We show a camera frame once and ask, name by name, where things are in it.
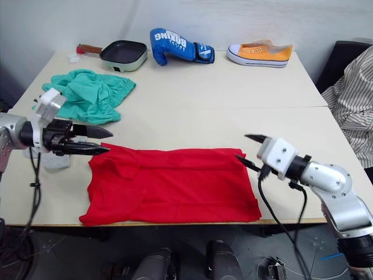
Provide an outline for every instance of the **orange sneaker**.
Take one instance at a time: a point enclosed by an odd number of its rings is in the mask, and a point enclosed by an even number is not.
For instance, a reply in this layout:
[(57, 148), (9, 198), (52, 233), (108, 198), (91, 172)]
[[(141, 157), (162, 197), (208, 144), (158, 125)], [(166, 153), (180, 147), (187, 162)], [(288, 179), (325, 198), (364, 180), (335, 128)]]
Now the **orange sneaker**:
[(249, 44), (232, 44), (227, 50), (230, 60), (250, 66), (285, 67), (290, 58), (292, 45), (275, 46), (270, 40)]

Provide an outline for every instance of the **wooden handle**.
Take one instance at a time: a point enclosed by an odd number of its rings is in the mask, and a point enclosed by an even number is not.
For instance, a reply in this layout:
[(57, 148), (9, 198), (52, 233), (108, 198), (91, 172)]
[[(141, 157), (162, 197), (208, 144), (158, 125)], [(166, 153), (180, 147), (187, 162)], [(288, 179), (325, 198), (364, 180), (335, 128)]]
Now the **wooden handle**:
[(103, 48), (93, 47), (92, 45), (79, 44), (79, 48), (84, 52), (90, 52), (93, 54), (101, 54), (101, 52), (103, 51)]

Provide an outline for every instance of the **white cable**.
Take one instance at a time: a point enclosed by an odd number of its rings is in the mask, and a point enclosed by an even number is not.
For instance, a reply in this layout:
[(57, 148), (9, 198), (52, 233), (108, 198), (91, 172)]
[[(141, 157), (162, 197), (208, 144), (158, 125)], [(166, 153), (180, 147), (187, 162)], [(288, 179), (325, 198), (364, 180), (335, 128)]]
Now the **white cable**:
[[(297, 275), (299, 275), (299, 276), (303, 276), (303, 277), (304, 277), (303, 274), (297, 273), (297, 272), (295, 272), (294, 270), (291, 270), (291, 269), (289, 269), (289, 268), (287, 268), (287, 267), (285, 267), (285, 269), (291, 271), (291, 272), (294, 273), (294, 274), (297, 274)], [(331, 280), (331, 279), (335, 279), (335, 278), (338, 278), (338, 277), (342, 276), (343, 274), (346, 273), (347, 270), (349, 270), (349, 268), (346, 268), (344, 271), (342, 271), (340, 274), (338, 274), (338, 275), (336, 275), (336, 276), (332, 276), (332, 277), (328, 277), (328, 278), (316, 278), (316, 277), (311, 277), (311, 279), (315, 279), (315, 280)]]
[[(42, 251), (40, 251), (40, 252), (38, 252), (38, 253), (34, 253), (34, 254), (32, 254), (32, 255), (29, 255), (27, 258), (30, 258), (30, 257), (32, 257), (32, 256), (36, 256), (36, 255), (39, 255), (39, 254), (42, 254), (42, 253), (45, 253), (46, 251), (49, 251), (50, 249), (52, 249), (53, 247), (55, 247), (58, 243), (60, 243), (61, 241), (63, 241), (63, 239), (65, 239), (65, 238), (66, 238), (66, 236), (60, 238), (56, 243), (54, 243), (54, 244), (52, 244), (52, 245), (50, 245), (50, 246), (47, 246), (44, 250), (42, 250)], [(13, 265), (13, 264), (17, 264), (17, 263), (19, 263), (19, 262), (20, 262), (20, 260), (18, 260), (18, 261), (14, 261), (14, 262), (11, 262), (10, 264), (4, 265), (4, 266), (1, 267), (1, 268), (10, 267), (11, 265)]]
[[(262, 263), (263, 260), (273, 260), (272, 258), (268, 258), (268, 257), (265, 257), (263, 259), (261, 259), (259, 262), (258, 262), (258, 266), (256, 267), (256, 280), (259, 280), (258, 278), (258, 272), (259, 272), (259, 266), (260, 264)], [(305, 277), (303, 274), (300, 274), (294, 270), (291, 270), (290, 268), (287, 268), (285, 267), (286, 270), (289, 270), (291, 271), (292, 273), (294, 274), (297, 274), (299, 276), (302, 276), (302, 277)], [(346, 268), (344, 271), (342, 271), (340, 274), (336, 275), (336, 276), (332, 276), (332, 277), (328, 277), (328, 278), (317, 278), (317, 277), (310, 277), (310, 279), (314, 279), (314, 280), (331, 280), (331, 279), (335, 279), (335, 278), (338, 278), (340, 276), (342, 276), (343, 274), (345, 274), (347, 271), (349, 270), (349, 268)]]

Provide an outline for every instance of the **red shirt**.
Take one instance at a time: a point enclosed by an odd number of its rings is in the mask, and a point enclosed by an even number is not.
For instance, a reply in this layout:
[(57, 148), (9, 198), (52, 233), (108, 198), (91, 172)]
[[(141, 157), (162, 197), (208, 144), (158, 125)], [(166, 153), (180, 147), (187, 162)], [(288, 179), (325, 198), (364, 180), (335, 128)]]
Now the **red shirt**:
[(89, 162), (86, 226), (249, 222), (261, 217), (240, 149), (111, 150)]

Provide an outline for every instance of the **boxing glove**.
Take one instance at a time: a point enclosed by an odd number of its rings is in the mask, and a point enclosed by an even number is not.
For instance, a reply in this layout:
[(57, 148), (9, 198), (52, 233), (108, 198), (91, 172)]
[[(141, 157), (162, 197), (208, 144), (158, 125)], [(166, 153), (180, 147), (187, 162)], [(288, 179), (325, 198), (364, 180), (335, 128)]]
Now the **boxing glove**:
[(215, 59), (213, 47), (201, 43), (192, 43), (179, 34), (164, 28), (155, 28), (150, 31), (150, 42), (154, 59), (159, 65), (167, 64), (165, 53), (188, 61), (206, 64), (213, 63)]

